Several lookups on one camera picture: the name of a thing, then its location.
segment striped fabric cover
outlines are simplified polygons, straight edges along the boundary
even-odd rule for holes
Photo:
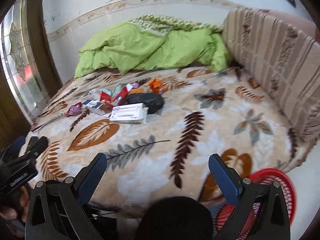
[[[235,60],[278,104],[303,141],[320,133],[320,44],[252,8],[231,10],[223,39]]]

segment green comforter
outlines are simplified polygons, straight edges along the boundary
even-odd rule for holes
[[[212,71],[228,67],[231,55],[222,27],[163,16],[141,16],[92,36],[79,51],[75,78],[99,68],[179,68],[198,61]]]

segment metal screw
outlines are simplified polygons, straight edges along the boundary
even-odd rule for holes
[[[250,183],[251,183],[251,179],[249,179],[249,178],[244,178],[242,181],[243,181],[245,184],[250,184]]]
[[[275,186],[275,187],[280,187],[280,183],[277,182],[277,181],[274,181],[274,182],[273,182],[273,186]]]
[[[73,182],[73,177],[67,177],[67,178],[65,179],[65,183],[69,184],[69,183],[71,183],[71,182]]]
[[[42,185],[43,185],[43,181],[41,180],[37,182],[36,187],[42,187]]]

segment white floor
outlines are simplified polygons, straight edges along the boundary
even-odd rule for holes
[[[320,143],[301,167],[287,174],[297,193],[297,210],[291,226],[291,240],[298,240],[308,228],[320,207]]]

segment red plastic laundry basket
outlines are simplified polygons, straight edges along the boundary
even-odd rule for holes
[[[290,178],[282,171],[273,169],[273,168],[267,168],[267,169],[257,171],[256,173],[252,174],[249,178],[251,179],[252,182],[265,184],[265,185],[269,185],[275,180],[280,183],[283,194],[284,194],[284,199],[287,204],[289,222],[291,225],[294,218],[295,211],[296,211],[296,192]],[[238,240],[244,240],[247,238],[251,228],[251,224],[253,223],[256,217],[256,214],[258,212],[259,206],[260,206],[259,203],[255,203],[253,205],[252,211],[254,216],[249,215],[245,223],[245,226],[243,228],[243,229],[247,229],[247,231],[241,234],[238,237]],[[224,223],[227,221],[233,209],[234,207],[232,205],[226,204],[218,212],[216,222],[215,222],[215,226],[218,231],[222,228]]]

